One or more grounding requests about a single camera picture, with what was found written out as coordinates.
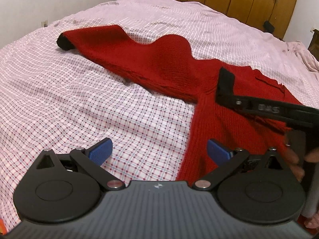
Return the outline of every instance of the black circular disc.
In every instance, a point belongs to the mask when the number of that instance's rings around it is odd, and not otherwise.
[[[293,219],[305,200],[297,180],[290,173],[274,169],[231,176],[221,183],[217,196],[233,217],[265,225]]]
[[[62,170],[50,174],[46,170],[43,175],[38,172],[28,178],[19,183],[13,195],[21,219],[40,223],[69,221],[90,211],[100,197],[98,183],[82,173]]]

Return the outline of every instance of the finger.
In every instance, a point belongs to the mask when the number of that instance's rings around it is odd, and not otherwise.
[[[319,227],[319,215],[318,213],[314,214],[311,219],[305,221],[305,226],[310,229],[316,229]]]
[[[299,162],[298,155],[290,148],[287,148],[286,152],[283,154],[283,158],[290,164],[297,164]]]
[[[302,169],[301,167],[297,166],[297,165],[290,165],[289,166],[292,173],[294,174],[294,176],[296,177],[296,179],[301,182],[302,178],[305,176],[305,171],[304,169]]]
[[[319,163],[319,148],[312,150],[305,156],[305,161],[309,163]]]

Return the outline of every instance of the wall outlet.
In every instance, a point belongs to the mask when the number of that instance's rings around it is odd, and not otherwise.
[[[42,28],[47,27],[47,20],[45,20],[44,22],[41,22],[41,26],[42,26]]]

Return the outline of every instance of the bed sheet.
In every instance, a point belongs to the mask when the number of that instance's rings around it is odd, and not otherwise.
[[[0,218],[8,230],[19,222],[13,191],[43,148],[68,153],[110,137],[113,154],[102,167],[126,184],[175,179],[194,105],[56,45],[66,30],[112,24],[143,44],[181,35],[194,58],[250,65],[319,108],[319,63],[302,43],[279,41],[200,3],[117,0],[70,15],[0,50]]]

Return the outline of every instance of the bed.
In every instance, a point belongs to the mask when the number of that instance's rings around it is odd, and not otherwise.
[[[0,50],[0,218],[8,230],[19,222],[14,189],[43,148],[62,154],[110,137],[113,154],[102,167],[125,183],[176,178],[194,105],[56,45],[66,30],[112,24],[143,44],[181,35],[194,58],[259,69],[319,109],[319,63],[302,43],[285,43],[200,3],[117,0],[70,15]]]

